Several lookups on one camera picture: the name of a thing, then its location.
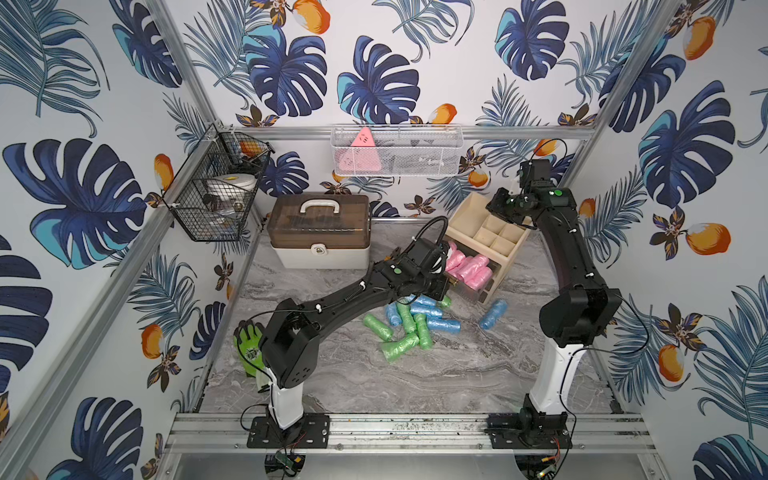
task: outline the black mounting plate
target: black mounting plate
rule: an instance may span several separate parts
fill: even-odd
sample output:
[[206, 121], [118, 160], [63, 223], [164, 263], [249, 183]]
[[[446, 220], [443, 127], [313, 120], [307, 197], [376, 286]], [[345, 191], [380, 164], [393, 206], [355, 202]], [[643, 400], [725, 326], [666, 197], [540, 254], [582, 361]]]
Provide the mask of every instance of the black mounting plate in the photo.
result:
[[305, 413], [299, 422], [281, 431], [268, 415], [254, 417], [246, 446], [249, 449], [277, 450], [290, 446], [298, 439], [295, 449], [324, 449], [328, 446], [330, 424], [328, 415]]

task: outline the toolbox handle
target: toolbox handle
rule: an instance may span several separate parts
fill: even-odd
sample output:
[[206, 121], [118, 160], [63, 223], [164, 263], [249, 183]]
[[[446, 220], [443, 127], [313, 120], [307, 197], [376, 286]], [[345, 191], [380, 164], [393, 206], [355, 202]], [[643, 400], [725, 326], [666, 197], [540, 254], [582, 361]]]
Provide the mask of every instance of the toolbox handle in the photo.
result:
[[301, 204], [299, 213], [305, 214], [306, 209], [309, 207], [333, 207], [333, 213], [335, 214], [339, 213], [339, 202], [335, 200], [324, 200], [319, 198], [315, 200], [307, 200], [306, 202]]

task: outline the plastic bag roll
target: plastic bag roll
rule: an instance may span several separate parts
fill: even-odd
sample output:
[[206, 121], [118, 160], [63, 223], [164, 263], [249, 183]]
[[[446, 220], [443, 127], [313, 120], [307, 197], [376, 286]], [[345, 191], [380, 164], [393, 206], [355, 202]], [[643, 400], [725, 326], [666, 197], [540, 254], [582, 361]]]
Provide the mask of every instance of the plastic bag roll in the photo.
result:
[[478, 255], [458, 270], [458, 276], [466, 283], [467, 280], [472, 278], [473, 275], [486, 265], [488, 265], [488, 258], [485, 255]]
[[397, 305], [395, 305], [394, 303], [390, 303], [389, 305], [386, 306], [384, 313], [386, 314], [387, 320], [389, 320], [389, 325], [391, 326], [402, 325], [402, 319], [400, 319], [400, 314], [397, 313]]
[[413, 320], [416, 322], [416, 332], [419, 334], [419, 345], [422, 346], [422, 350], [431, 350], [432, 337], [427, 328], [427, 315], [417, 313], [413, 316]]
[[502, 299], [496, 300], [493, 305], [491, 305], [491, 308], [488, 309], [488, 312], [486, 312], [480, 319], [480, 328], [483, 330], [493, 328], [496, 322], [498, 322], [498, 319], [504, 315], [506, 311], [507, 301]]
[[409, 351], [413, 347], [419, 344], [419, 336], [415, 333], [409, 333], [406, 337], [399, 342], [386, 342], [382, 343], [382, 352], [384, 352], [384, 358], [387, 362], [394, 362], [403, 353]]
[[445, 269], [446, 270], [453, 270], [456, 268], [462, 260], [466, 258], [466, 255], [460, 251], [460, 250], [454, 250], [453, 255], [451, 255], [450, 258], [448, 258], [448, 261], [445, 262]]
[[411, 304], [411, 315], [415, 315], [417, 313], [423, 313], [427, 316], [434, 316], [435, 318], [442, 318], [442, 310], [436, 306], [419, 305], [418, 303]]
[[439, 319], [428, 316], [427, 328], [430, 330], [441, 330], [448, 333], [459, 333], [462, 331], [462, 323], [458, 320]]
[[462, 260], [462, 262], [461, 262], [459, 265], [457, 265], [457, 266], [453, 267], [452, 269], [448, 270], [448, 273], [450, 273], [451, 275], [453, 275], [453, 276], [455, 276], [456, 278], [458, 278], [458, 272], [459, 272], [459, 271], [460, 271], [460, 270], [461, 270], [461, 269], [462, 269], [464, 266], [466, 266], [466, 264], [467, 264], [467, 263], [471, 262], [471, 261], [472, 261], [472, 259], [474, 259], [474, 257], [472, 257], [472, 256], [469, 256], [469, 257], [464, 257], [464, 260]]
[[464, 280], [464, 283], [466, 283], [467, 286], [473, 290], [480, 290], [485, 286], [485, 284], [491, 279], [492, 276], [493, 271], [484, 266], [480, 269], [479, 272], [473, 275], [472, 278], [469, 280]]
[[411, 315], [411, 306], [410, 305], [403, 305], [400, 302], [397, 303], [397, 313], [400, 314], [400, 319], [402, 320], [402, 329], [406, 331], [406, 333], [413, 333], [416, 331], [416, 322], [413, 321], [413, 316]]
[[379, 336], [380, 339], [384, 340], [385, 342], [388, 342], [392, 339], [392, 329], [381, 323], [379, 319], [370, 313], [363, 317], [362, 323], [370, 328], [371, 331], [373, 331], [376, 335]]

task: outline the white wire basket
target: white wire basket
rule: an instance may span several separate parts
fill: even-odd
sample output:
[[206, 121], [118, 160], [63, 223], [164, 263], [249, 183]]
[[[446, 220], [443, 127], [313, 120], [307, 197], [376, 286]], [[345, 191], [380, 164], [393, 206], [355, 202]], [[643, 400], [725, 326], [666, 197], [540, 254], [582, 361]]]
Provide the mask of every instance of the white wire basket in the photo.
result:
[[[350, 147], [364, 128], [375, 147]], [[458, 125], [334, 125], [333, 166], [343, 177], [452, 177], [464, 137]]]

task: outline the wire basket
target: wire basket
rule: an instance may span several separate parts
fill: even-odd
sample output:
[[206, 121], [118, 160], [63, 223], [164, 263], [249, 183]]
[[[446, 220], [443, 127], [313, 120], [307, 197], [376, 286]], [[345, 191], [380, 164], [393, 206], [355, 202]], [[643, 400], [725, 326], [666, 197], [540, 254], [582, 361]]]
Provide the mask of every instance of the wire basket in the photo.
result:
[[196, 242], [239, 240], [272, 153], [267, 142], [219, 133], [168, 210]]
[[365, 125], [375, 147], [351, 147], [363, 126], [334, 125], [334, 171], [344, 177], [452, 177], [464, 137], [458, 125]]

